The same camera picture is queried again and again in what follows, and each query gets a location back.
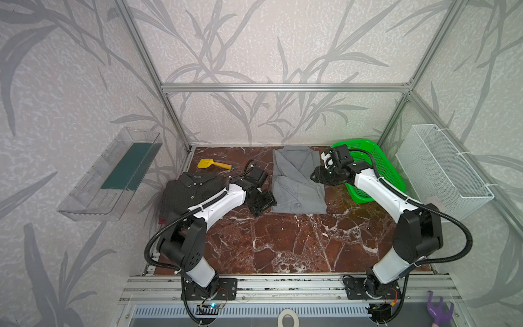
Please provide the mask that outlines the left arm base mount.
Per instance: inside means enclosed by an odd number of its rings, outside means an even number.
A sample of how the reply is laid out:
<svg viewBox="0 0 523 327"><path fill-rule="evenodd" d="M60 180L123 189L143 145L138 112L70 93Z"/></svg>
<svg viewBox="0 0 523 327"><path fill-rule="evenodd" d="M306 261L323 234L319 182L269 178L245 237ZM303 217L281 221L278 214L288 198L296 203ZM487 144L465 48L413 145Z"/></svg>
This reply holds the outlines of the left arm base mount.
<svg viewBox="0 0 523 327"><path fill-rule="evenodd" d="M182 279L181 299L195 317L217 316L229 302L236 299L238 279L214 278L207 287Z"/></svg>

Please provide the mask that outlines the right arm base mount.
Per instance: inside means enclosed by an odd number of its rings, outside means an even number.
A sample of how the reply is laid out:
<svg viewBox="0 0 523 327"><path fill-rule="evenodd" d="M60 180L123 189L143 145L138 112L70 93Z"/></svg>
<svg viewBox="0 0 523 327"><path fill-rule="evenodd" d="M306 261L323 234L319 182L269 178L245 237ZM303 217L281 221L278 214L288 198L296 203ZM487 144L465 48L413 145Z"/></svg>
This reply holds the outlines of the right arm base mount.
<svg viewBox="0 0 523 327"><path fill-rule="evenodd" d="M368 301L369 319L378 326L387 326L396 316L402 298L398 282L381 285L367 277L345 275L342 277L348 300Z"/></svg>

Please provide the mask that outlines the light grey long sleeve shirt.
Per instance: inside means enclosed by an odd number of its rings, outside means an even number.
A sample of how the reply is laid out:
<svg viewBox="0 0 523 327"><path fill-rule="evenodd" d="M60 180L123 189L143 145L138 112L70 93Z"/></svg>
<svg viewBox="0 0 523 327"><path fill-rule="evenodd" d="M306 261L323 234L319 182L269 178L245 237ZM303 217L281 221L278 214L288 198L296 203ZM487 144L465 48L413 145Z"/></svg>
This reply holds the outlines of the light grey long sleeve shirt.
<svg viewBox="0 0 523 327"><path fill-rule="evenodd" d="M320 154L309 147L285 146L273 152L273 213L325 214L325 187L310 176L320 165Z"/></svg>

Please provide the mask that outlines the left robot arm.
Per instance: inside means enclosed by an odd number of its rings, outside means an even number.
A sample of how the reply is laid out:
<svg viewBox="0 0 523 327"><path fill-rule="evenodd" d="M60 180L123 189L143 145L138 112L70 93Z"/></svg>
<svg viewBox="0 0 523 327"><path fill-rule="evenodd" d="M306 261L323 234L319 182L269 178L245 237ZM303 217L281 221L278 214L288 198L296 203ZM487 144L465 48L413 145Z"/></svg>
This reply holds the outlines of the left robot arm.
<svg viewBox="0 0 523 327"><path fill-rule="evenodd" d="M254 217L274 206L275 197L262 188L267 177L251 160L235 177L184 172L167 183L160 208L166 224L146 244L144 259L181 276L184 301L205 301L223 290L218 272L204 258L207 232L243 205Z"/></svg>

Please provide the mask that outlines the green plastic basket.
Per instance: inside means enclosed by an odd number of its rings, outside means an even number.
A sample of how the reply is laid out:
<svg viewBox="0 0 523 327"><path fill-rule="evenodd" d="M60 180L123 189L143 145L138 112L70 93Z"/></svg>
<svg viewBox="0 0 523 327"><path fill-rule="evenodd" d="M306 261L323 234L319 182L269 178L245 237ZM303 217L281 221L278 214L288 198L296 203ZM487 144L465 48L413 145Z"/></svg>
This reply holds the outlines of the green plastic basket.
<svg viewBox="0 0 523 327"><path fill-rule="evenodd" d="M359 149L370 153L373 156L373 159L375 160L379 174L400 191L404 193L407 191L407 187L402 177L397 172L395 167L392 166L385 153L375 142L368 139L355 139L334 143L332 145L332 148L342 145L346 145L349 149ZM370 197L367 193L363 192L361 189L358 189L355 186L346 184L346 188L352 200L358 204L365 204L374 201L372 197Z"/></svg>

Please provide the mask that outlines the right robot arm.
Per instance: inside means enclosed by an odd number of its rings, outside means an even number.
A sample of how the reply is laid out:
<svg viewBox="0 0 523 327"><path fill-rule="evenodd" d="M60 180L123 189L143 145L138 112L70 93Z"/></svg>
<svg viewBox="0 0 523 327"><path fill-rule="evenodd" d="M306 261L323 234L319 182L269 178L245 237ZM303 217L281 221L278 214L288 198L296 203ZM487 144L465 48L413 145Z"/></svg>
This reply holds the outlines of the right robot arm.
<svg viewBox="0 0 523 327"><path fill-rule="evenodd" d="M422 204L393 186L377 170L371 153L368 162L356 160L346 145L332 147L321 155L321 165L311 180L324 185L350 184L367 193L395 221L392 249L366 273L363 289L371 298L381 298L399 279L406 279L416 267L455 262L468 255L473 236L464 223L441 212L434 204ZM457 254L430 258L444 245L441 221L445 219L464 234L465 245Z"/></svg>

